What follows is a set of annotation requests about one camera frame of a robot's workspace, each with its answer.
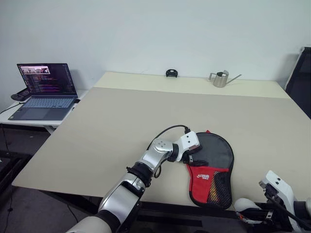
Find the white wall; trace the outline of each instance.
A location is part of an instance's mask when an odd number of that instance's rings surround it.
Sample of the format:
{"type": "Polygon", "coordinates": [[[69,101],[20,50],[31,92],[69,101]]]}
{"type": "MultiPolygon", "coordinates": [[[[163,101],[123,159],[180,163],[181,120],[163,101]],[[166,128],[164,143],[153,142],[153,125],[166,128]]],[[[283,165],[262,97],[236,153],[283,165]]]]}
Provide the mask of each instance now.
{"type": "Polygon", "coordinates": [[[310,15],[310,0],[1,0],[0,109],[25,87],[16,63],[68,63],[78,89],[106,70],[284,81],[310,15]]]}

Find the beige table top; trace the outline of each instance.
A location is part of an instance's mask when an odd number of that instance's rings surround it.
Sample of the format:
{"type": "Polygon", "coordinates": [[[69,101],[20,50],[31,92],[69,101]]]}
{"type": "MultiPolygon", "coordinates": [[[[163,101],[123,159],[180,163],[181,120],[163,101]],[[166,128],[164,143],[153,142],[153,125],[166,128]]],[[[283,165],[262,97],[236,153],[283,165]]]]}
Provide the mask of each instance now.
{"type": "Polygon", "coordinates": [[[166,78],[160,75],[117,72],[106,72],[95,84],[95,87],[206,95],[290,98],[275,81],[236,79],[223,88],[217,88],[207,78],[166,78]]]}
{"type": "MultiPolygon", "coordinates": [[[[311,194],[311,121],[289,98],[94,87],[48,138],[13,185],[102,197],[168,126],[210,130],[232,146],[233,199],[265,201],[258,182],[273,170],[298,199],[311,194]]],[[[176,140],[183,131],[164,138],[176,140]]],[[[142,197],[194,205],[184,164],[164,163],[142,197]]]]}

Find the laptop screen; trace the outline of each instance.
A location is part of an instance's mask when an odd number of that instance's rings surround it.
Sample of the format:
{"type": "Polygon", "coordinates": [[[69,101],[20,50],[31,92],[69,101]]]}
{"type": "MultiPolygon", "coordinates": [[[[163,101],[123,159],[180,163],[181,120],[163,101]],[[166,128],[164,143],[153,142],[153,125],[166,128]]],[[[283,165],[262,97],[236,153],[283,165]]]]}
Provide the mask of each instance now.
{"type": "Polygon", "coordinates": [[[66,63],[18,64],[32,96],[76,96],[66,63]]]}

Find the black cable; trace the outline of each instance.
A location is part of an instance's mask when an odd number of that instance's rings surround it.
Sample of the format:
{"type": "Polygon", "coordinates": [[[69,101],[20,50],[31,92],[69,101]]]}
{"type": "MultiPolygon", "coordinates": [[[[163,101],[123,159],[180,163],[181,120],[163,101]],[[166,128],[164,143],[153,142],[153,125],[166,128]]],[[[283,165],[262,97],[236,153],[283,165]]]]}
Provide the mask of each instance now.
{"type": "MultiPolygon", "coordinates": [[[[153,140],[158,138],[160,135],[164,134],[167,130],[170,130],[170,129],[176,128],[176,127],[184,127],[185,128],[185,133],[189,133],[190,132],[190,129],[187,126],[185,126],[185,125],[173,125],[173,126],[170,126],[170,127],[166,128],[165,130],[163,130],[161,133],[159,133],[157,136],[155,136],[155,138],[153,140]]],[[[150,142],[149,146],[147,147],[147,150],[151,146],[151,143],[153,142],[153,140],[150,142]]]]}
{"type": "Polygon", "coordinates": [[[154,177],[155,178],[158,178],[159,176],[160,176],[160,174],[161,174],[161,171],[162,171],[162,168],[161,168],[161,165],[159,166],[159,168],[155,171],[155,175],[154,175],[154,177]]]}
{"type": "MultiPolygon", "coordinates": [[[[168,128],[166,128],[165,130],[163,130],[161,133],[159,133],[157,136],[155,136],[155,138],[150,142],[149,146],[147,147],[147,150],[149,149],[149,147],[151,146],[151,143],[156,139],[158,138],[159,136],[161,136],[162,134],[164,134],[167,130],[170,130],[172,128],[177,128],[177,127],[184,127],[185,128],[185,133],[189,133],[190,132],[190,129],[185,126],[185,125],[173,125],[173,126],[170,126],[168,128]]],[[[163,160],[159,166],[159,168],[155,171],[155,175],[154,175],[154,178],[158,178],[161,174],[161,171],[162,171],[162,163],[164,163],[167,159],[163,160]]]]}
{"type": "MultiPolygon", "coordinates": [[[[4,141],[5,141],[5,146],[6,146],[6,150],[7,150],[7,153],[10,154],[10,151],[9,151],[9,147],[8,147],[8,142],[6,140],[6,135],[5,135],[5,131],[4,131],[4,127],[3,127],[3,124],[1,124],[1,127],[2,127],[2,133],[3,133],[3,137],[4,137],[4,141]]],[[[12,174],[13,174],[13,164],[11,166],[11,173],[10,173],[10,183],[11,183],[11,189],[10,189],[10,207],[9,209],[7,210],[8,211],[8,215],[6,217],[6,224],[5,224],[5,228],[4,228],[4,231],[3,233],[6,232],[6,229],[8,227],[8,224],[9,224],[9,216],[10,216],[10,213],[13,211],[13,208],[12,208],[12,203],[13,203],[13,187],[12,187],[12,174]]]]}
{"type": "Polygon", "coordinates": [[[293,215],[291,212],[289,212],[287,209],[285,209],[283,206],[281,206],[276,200],[274,200],[273,198],[267,196],[267,199],[269,199],[270,201],[273,202],[274,205],[276,205],[276,207],[280,210],[282,210],[283,212],[285,212],[287,214],[288,217],[292,218],[293,220],[295,220],[296,222],[300,223],[301,225],[307,227],[308,231],[311,230],[311,225],[309,225],[308,223],[306,223],[304,220],[296,217],[295,215],[293,215]]]}
{"type": "Polygon", "coordinates": [[[161,165],[162,165],[162,163],[164,163],[166,160],[167,160],[167,159],[163,160],[163,161],[161,162],[159,168],[155,171],[155,175],[154,175],[155,178],[158,178],[158,177],[160,176],[161,171],[162,171],[162,166],[161,166],[161,165]]]}
{"type": "Polygon", "coordinates": [[[11,109],[11,108],[14,108],[14,107],[16,107],[16,106],[18,106],[18,105],[20,105],[20,104],[24,104],[24,103],[19,102],[18,104],[14,105],[14,106],[12,106],[12,107],[9,107],[9,108],[7,108],[7,109],[5,109],[5,110],[3,110],[2,112],[0,112],[0,114],[1,114],[1,113],[4,113],[5,111],[7,111],[7,110],[9,110],[9,109],[11,109]]]}
{"type": "Polygon", "coordinates": [[[76,215],[73,213],[73,211],[70,209],[69,205],[67,205],[69,211],[72,213],[72,215],[74,216],[74,218],[76,219],[77,223],[79,222],[76,215]]]}

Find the robotic hand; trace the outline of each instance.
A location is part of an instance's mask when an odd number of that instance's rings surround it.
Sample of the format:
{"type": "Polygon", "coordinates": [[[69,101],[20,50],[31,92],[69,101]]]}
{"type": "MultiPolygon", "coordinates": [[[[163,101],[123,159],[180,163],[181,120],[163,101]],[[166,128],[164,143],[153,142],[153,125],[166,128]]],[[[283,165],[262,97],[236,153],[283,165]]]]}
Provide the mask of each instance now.
{"type": "Polygon", "coordinates": [[[252,232],[311,232],[311,198],[297,201],[292,188],[273,171],[259,182],[267,203],[240,198],[234,207],[240,219],[253,225],[252,232]]]}
{"type": "Polygon", "coordinates": [[[199,139],[193,131],[174,143],[154,139],[143,156],[133,167],[127,167],[127,173],[106,194],[98,213],[84,218],[67,233],[114,233],[126,228],[134,220],[140,207],[140,198],[150,186],[151,178],[157,178],[158,169],[160,173],[161,164],[180,161],[185,151],[198,146],[199,139]]]}

